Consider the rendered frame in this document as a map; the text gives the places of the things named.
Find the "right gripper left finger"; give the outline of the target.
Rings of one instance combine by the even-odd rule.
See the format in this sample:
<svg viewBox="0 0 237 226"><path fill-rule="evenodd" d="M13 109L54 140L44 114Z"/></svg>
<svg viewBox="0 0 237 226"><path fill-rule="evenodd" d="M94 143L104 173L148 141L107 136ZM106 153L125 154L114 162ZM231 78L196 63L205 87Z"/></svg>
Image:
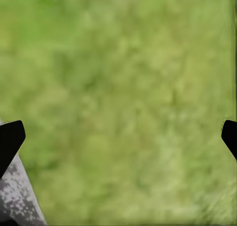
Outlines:
<svg viewBox="0 0 237 226"><path fill-rule="evenodd" d="M26 138L22 121L0 126L0 179Z"/></svg>

